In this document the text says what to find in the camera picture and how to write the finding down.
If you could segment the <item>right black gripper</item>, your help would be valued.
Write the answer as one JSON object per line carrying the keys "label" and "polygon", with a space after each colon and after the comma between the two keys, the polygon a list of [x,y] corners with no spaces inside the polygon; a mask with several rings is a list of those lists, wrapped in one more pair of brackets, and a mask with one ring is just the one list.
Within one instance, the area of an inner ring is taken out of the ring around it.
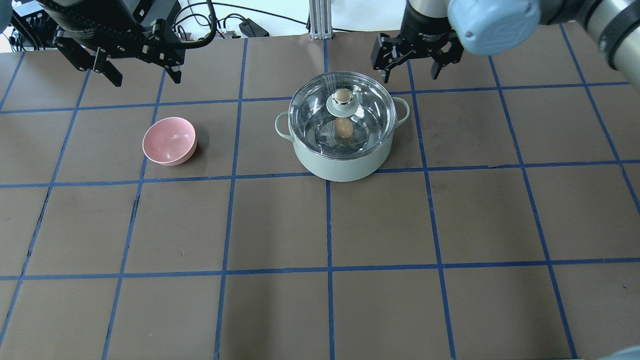
{"label": "right black gripper", "polygon": [[433,59],[430,76],[437,80],[442,69],[458,64],[464,46],[448,19],[447,0],[407,0],[398,37],[379,33],[371,52],[371,65],[388,84],[391,71],[412,55]]}

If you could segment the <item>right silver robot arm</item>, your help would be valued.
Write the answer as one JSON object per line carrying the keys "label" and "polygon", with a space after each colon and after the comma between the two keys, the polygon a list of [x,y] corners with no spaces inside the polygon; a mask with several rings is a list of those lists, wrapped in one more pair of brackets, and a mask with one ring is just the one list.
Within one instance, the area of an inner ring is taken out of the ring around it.
{"label": "right silver robot arm", "polygon": [[639,87],[637,0],[408,0],[398,35],[380,33],[372,67],[388,82],[411,59],[433,59],[432,79],[464,52],[494,56],[522,44],[539,26],[577,22],[608,66]]}

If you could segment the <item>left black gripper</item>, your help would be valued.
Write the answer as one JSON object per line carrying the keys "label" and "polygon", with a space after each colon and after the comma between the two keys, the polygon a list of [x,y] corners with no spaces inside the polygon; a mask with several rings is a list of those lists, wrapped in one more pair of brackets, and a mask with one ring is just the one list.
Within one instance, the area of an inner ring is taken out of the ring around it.
{"label": "left black gripper", "polygon": [[53,45],[81,72],[103,75],[115,87],[122,74],[109,59],[140,59],[182,81],[182,42],[173,32],[177,0],[39,0],[57,23]]}

